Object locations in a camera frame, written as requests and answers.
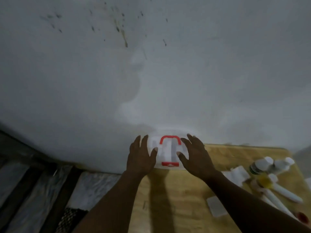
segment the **black fabric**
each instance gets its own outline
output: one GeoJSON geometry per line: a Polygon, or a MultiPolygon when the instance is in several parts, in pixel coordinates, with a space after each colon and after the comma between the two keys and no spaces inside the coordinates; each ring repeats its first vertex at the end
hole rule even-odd
{"type": "Polygon", "coordinates": [[[65,208],[55,233],[71,233],[87,213],[82,209],[65,208]]]}

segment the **white tube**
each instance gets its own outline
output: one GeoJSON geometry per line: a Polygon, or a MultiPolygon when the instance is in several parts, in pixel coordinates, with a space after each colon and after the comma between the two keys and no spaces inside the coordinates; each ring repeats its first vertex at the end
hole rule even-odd
{"type": "Polygon", "coordinates": [[[269,189],[263,189],[262,192],[267,196],[267,198],[282,212],[286,213],[287,215],[295,218],[298,220],[292,213],[289,211],[285,205],[272,193],[269,189]]]}
{"type": "Polygon", "coordinates": [[[260,199],[264,202],[266,202],[267,204],[271,205],[272,207],[278,209],[272,202],[271,200],[268,199],[267,196],[265,196],[264,194],[262,194],[262,196],[260,197],[260,199]]]}
{"type": "Polygon", "coordinates": [[[303,200],[299,196],[296,196],[294,193],[290,192],[289,190],[285,189],[284,187],[274,183],[272,189],[276,192],[280,193],[282,196],[289,198],[290,200],[296,203],[302,203],[303,200]]]}

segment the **wooden tabletop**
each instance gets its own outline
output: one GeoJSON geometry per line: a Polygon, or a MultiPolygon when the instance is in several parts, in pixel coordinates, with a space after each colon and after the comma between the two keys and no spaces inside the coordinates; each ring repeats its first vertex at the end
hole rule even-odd
{"type": "MultiPolygon", "coordinates": [[[[291,156],[286,149],[277,148],[208,144],[205,148],[220,171],[239,165],[248,170],[254,160],[265,156],[291,156]]],[[[281,186],[300,196],[304,203],[298,205],[276,194],[280,200],[288,209],[302,211],[311,219],[311,192],[297,165],[278,178],[281,186]]],[[[244,183],[243,188],[252,193],[249,184],[244,183]]],[[[211,189],[187,171],[154,169],[139,185],[128,232],[240,232],[229,215],[212,216],[206,202],[212,196],[211,189]]]]}

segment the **forearm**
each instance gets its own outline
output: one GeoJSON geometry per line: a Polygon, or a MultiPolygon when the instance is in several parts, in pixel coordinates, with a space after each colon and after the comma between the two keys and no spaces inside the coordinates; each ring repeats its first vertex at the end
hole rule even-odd
{"type": "Polygon", "coordinates": [[[242,232],[308,232],[310,229],[229,181],[221,172],[205,181],[242,232]]]}
{"type": "Polygon", "coordinates": [[[74,233],[127,233],[141,180],[142,176],[123,172],[119,181],[84,217],[74,233]]]}

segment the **white bottle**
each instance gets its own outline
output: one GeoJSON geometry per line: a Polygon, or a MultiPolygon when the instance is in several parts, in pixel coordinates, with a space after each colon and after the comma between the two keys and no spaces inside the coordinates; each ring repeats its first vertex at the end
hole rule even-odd
{"type": "Polygon", "coordinates": [[[249,170],[254,175],[259,175],[267,171],[271,165],[273,165],[273,159],[267,156],[252,163],[249,167],[249,170]]]}
{"type": "Polygon", "coordinates": [[[295,161],[290,157],[276,160],[274,161],[274,164],[269,168],[268,172],[278,175],[282,172],[288,171],[290,169],[290,166],[293,165],[294,163],[295,161]]]}

